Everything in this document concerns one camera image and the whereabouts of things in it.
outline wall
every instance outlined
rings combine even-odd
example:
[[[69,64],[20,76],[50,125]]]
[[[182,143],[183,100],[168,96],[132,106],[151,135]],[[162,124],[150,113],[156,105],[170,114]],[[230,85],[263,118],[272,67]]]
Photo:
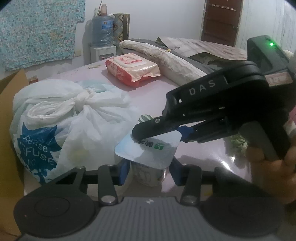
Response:
[[[294,52],[295,21],[296,11],[285,0],[244,0],[236,47],[246,50],[248,38],[269,35],[282,49]]]
[[[130,13],[130,38],[156,40],[157,37],[184,37],[199,39],[205,0],[103,0],[108,13]],[[37,75],[38,79],[53,77],[90,63],[89,40],[90,19],[100,1],[86,0],[86,20],[77,24],[75,50],[82,56],[74,59],[48,62],[25,69],[27,78]],[[0,68],[0,79],[11,74]]]

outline cardboard box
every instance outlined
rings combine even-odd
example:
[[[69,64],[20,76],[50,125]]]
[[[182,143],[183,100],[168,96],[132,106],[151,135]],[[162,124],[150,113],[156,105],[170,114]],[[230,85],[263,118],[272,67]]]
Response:
[[[0,231],[0,241],[14,241],[17,239],[17,236],[3,233]]]
[[[13,97],[28,84],[23,69],[0,80],[0,232],[3,236],[20,235],[13,209],[24,196],[23,166],[15,153],[9,128],[13,117]]]

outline water bottle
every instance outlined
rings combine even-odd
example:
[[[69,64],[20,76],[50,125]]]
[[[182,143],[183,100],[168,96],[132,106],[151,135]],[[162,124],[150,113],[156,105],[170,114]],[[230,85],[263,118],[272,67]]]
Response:
[[[111,45],[113,41],[113,18],[110,16],[96,16],[92,19],[92,47]]]

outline human hand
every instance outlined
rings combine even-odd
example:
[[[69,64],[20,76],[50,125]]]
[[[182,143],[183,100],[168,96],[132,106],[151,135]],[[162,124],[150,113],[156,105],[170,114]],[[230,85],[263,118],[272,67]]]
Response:
[[[296,136],[284,160],[268,161],[261,149],[248,146],[246,157],[251,163],[254,183],[283,204],[296,200]]]

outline wooden door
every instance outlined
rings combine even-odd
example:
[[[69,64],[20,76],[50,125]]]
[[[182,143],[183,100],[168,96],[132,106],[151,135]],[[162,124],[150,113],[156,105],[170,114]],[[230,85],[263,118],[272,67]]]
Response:
[[[242,0],[207,0],[203,41],[234,46]]]

